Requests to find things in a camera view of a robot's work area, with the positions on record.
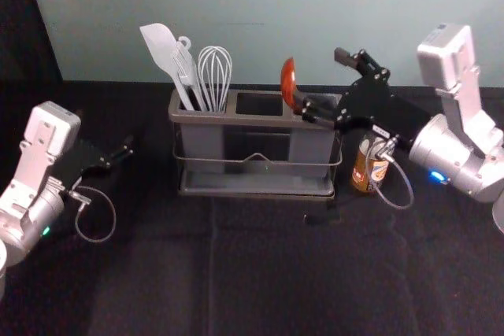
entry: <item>black tablecloth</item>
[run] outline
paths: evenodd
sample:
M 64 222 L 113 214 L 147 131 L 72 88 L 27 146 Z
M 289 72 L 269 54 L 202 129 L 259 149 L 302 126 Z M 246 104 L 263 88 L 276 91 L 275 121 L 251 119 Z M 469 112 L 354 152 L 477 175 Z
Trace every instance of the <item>black tablecloth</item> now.
M 429 89 L 398 92 L 439 110 Z M 483 91 L 500 125 L 503 95 Z M 142 134 L 134 157 L 92 181 L 117 207 L 116 234 L 99 246 L 82 241 L 69 205 L 9 269 L 0 334 L 504 334 L 504 235 L 490 205 L 432 183 L 400 154 L 416 193 L 412 209 L 357 196 L 348 179 L 358 132 L 344 141 L 338 224 L 303 224 L 324 204 L 178 197 L 169 96 L 168 85 L 145 83 L 2 88 L 2 186 L 30 109 L 48 98 L 78 112 L 80 136 L 104 150 Z M 393 172 L 384 189 L 399 200 L 404 193 Z M 83 223 L 106 233 L 106 207 L 98 203 Z

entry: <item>cable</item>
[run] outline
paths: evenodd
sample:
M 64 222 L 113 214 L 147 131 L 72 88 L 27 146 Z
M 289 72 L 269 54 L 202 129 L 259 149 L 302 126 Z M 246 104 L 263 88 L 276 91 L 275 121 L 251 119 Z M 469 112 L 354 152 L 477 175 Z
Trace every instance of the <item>cable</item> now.
M 406 209 L 410 208 L 411 206 L 413 206 L 413 203 L 415 202 L 415 195 L 413 193 L 413 188 L 411 187 L 411 182 L 408 179 L 408 176 L 406 176 L 406 173 L 403 171 L 403 169 L 401 168 L 401 166 L 399 165 L 399 163 L 397 161 L 395 161 L 394 159 L 390 160 L 390 162 L 397 168 L 397 170 L 401 174 L 402 178 L 404 179 L 404 183 L 408 187 L 408 194 L 409 194 L 408 204 L 397 205 L 394 202 L 390 201 L 388 198 L 386 198 L 385 195 L 383 194 L 383 192 L 378 187 L 377 182 L 371 176 L 371 171 L 369 170 L 369 158 L 371 157 L 372 150 L 376 146 L 378 146 L 378 144 L 380 144 L 380 143 L 385 144 L 385 141 L 378 140 L 378 141 L 374 142 L 371 147 L 369 147 L 369 150 L 368 150 L 367 154 L 365 155 L 365 173 L 368 175 L 369 182 L 371 183 L 372 187 L 376 190 L 376 192 L 380 195 L 381 199 L 384 200 L 384 202 L 387 205 L 389 205 L 392 208 L 397 209 L 397 210 L 406 210 Z
M 109 196 L 107 196 L 105 193 L 103 193 L 99 189 L 96 189 L 96 188 L 94 188 L 92 186 L 78 186 L 77 188 L 84 189 L 84 190 L 90 190 L 91 192 L 95 192 L 97 194 L 102 195 L 102 197 L 105 198 L 106 201 L 109 203 L 110 209 L 112 210 L 112 217 L 113 217 L 112 228 L 110 229 L 110 232 L 107 234 L 107 236 L 105 236 L 104 238 L 100 238 L 100 239 L 89 238 L 86 235 L 84 235 L 84 233 L 80 230 L 80 227 L 79 227 L 79 218 L 80 218 L 80 215 L 82 214 L 82 211 L 83 211 L 83 207 L 81 207 L 77 211 L 76 220 L 75 220 L 77 234 L 82 239 L 84 239 L 86 242 L 89 242 L 89 243 L 103 243 L 103 242 L 106 242 L 107 240 L 109 240 L 110 238 L 112 238 L 112 235 L 113 235 L 114 231 L 116 230 L 117 215 L 116 215 L 116 208 L 115 208 L 115 206 L 113 205 L 113 203 L 110 200 Z

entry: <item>whisk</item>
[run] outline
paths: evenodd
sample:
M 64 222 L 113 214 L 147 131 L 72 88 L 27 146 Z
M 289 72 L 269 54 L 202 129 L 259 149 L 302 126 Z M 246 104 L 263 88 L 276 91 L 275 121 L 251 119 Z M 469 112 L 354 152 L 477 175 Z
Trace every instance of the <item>whisk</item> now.
M 208 109 L 221 112 L 226 104 L 233 62 L 220 46 L 207 46 L 198 55 L 198 81 Z

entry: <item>gray utensil caddy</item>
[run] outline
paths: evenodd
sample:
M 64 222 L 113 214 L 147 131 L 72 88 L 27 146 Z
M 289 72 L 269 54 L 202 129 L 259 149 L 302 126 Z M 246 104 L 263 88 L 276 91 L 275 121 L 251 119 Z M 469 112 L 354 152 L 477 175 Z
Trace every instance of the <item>gray utensil caddy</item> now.
M 225 111 L 211 113 L 183 109 L 173 91 L 169 119 L 180 194 L 334 198 L 338 133 L 303 121 L 280 92 L 230 90 Z

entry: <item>black wall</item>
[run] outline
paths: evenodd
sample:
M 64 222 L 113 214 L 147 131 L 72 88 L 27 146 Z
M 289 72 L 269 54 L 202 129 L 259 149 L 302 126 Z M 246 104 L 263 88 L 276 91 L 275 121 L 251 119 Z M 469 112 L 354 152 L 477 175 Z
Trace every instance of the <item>black wall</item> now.
M 36 0 L 0 0 L 0 81 L 14 80 L 61 82 Z

